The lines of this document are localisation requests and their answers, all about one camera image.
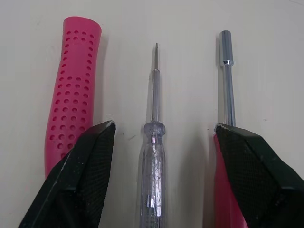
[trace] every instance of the perforated grip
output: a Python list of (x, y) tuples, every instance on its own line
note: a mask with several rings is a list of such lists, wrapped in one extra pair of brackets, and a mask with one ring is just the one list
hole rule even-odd
[(62, 51), (45, 139), (45, 175), (92, 126), (100, 26), (86, 18), (63, 23)]

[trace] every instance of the pink plastic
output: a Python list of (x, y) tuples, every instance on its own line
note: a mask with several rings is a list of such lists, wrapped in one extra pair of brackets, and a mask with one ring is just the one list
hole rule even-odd
[(45, 139), (45, 175), (93, 124), (100, 26), (86, 18), (63, 23), (62, 51)]
[(213, 136), (213, 140), (217, 153), (214, 185), (215, 228), (248, 228), (231, 190), (216, 134)]

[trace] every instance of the screwdriver tip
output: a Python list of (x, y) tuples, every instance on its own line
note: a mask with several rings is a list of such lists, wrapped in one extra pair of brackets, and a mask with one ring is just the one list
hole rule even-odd
[(154, 69), (158, 69), (158, 43), (155, 44)]

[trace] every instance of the textured black rubber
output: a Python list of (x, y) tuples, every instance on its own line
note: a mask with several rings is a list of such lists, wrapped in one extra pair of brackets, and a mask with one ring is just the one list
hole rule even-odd
[(218, 124), (233, 194), (249, 228), (304, 227), (304, 181), (259, 135)]
[(116, 126), (93, 126), (52, 169), (20, 228), (97, 228), (110, 178)]

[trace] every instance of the transparent screwdriver handle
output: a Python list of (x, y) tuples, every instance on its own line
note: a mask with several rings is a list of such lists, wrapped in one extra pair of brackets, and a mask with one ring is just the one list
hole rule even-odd
[(151, 121), (144, 126), (149, 143), (142, 159), (140, 228), (165, 228), (165, 126)]

